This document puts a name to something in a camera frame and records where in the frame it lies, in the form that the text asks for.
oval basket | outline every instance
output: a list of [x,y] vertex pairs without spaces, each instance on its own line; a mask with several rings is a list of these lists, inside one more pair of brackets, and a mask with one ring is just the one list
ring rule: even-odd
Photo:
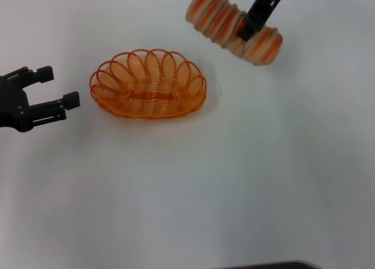
[[203,106],[206,79],[178,52],[137,49],[101,64],[91,76],[90,93],[117,117],[182,118]]

black object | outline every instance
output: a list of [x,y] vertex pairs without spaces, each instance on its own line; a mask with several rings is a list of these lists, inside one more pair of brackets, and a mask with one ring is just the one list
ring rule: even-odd
[[252,265],[245,267],[236,267],[230,269],[317,269],[311,267],[302,262],[286,262],[286,263],[275,263],[275,264],[264,264],[264,265]]
[[31,84],[45,83],[53,79],[50,66],[37,69],[36,73],[23,67],[0,76],[0,127],[12,127],[19,132],[26,132],[38,125],[65,120],[65,109],[71,110],[80,106],[78,92],[66,94],[55,101],[30,106],[23,91],[23,88]]
[[256,0],[250,11],[246,14],[244,25],[238,32],[239,37],[248,41],[259,32],[271,16],[280,0]]

white table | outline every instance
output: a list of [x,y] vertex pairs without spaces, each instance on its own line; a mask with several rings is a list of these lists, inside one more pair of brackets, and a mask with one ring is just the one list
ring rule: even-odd
[[[31,104],[81,94],[66,121],[0,130],[0,268],[374,268],[373,0],[282,0],[268,67],[196,32],[190,1],[0,0],[0,73],[51,65]],[[139,47],[201,67],[200,113],[133,122],[99,109],[90,74]]]

white surface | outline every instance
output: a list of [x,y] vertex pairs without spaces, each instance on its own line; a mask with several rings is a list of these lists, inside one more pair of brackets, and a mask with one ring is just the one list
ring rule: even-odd
[[[196,32],[190,1],[0,0],[0,73],[51,65],[30,103],[74,90],[82,103],[67,121],[0,130],[0,268],[374,268],[373,0],[283,0],[269,67]],[[201,67],[201,113],[132,122],[98,108],[90,74],[139,47]]]

orange and white toy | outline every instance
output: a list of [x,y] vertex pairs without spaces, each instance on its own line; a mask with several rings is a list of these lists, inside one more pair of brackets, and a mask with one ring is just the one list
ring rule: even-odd
[[278,29],[264,26],[248,41],[242,39],[237,34],[245,17],[246,12],[229,0],[193,0],[186,13],[186,20],[212,42],[254,65],[271,64],[280,51],[282,36]]

